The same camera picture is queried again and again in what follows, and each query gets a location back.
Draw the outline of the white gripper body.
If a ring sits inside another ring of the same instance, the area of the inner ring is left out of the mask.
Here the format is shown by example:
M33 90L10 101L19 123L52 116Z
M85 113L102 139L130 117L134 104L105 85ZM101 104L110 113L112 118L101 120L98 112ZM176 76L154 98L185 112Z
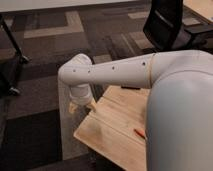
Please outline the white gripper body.
M73 103L85 106L92 101L93 95L89 84L70 86L70 98Z

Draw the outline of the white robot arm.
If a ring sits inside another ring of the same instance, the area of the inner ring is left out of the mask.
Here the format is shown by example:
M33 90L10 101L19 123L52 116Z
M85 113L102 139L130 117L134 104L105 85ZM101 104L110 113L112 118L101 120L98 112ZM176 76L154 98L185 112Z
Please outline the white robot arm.
M147 171L213 171L213 54L155 52L94 64L80 53L58 78L81 106L92 84L148 89Z

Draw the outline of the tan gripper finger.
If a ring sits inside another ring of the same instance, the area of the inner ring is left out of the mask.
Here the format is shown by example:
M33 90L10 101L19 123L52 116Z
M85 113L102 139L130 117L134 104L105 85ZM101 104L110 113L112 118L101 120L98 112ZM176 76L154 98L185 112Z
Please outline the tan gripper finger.
M78 109L78 105L75 103L70 103L68 111L70 114L73 114Z
M95 101L91 101L91 102L87 105L87 107L88 107L89 109L91 109L92 111L96 111L96 102L95 102Z

